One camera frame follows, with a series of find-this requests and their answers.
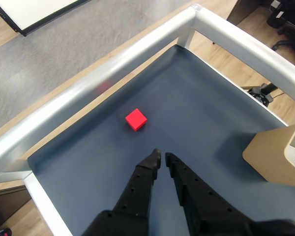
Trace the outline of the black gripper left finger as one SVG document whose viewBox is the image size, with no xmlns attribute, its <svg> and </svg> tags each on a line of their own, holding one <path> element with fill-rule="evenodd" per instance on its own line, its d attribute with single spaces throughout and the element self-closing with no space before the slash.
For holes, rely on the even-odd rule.
<svg viewBox="0 0 295 236">
<path fill-rule="evenodd" d="M 161 165 L 161 151 L 154 149 L 134 172 L 112 210 L 99 213 L 85 236 L 147 236 L 152 187 Z"/>
</svg>

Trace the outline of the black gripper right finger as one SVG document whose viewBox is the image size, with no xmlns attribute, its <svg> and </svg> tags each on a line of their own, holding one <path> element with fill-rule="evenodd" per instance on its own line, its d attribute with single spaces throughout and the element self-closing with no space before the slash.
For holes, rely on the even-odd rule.
<svg viewBox="0 0 295 236">
<path fill-rule="evenodd" d="M 176 155 L 165 153 L 191 236 L 258 236 L 253 221 L 234 208 Z"/>
</svg>

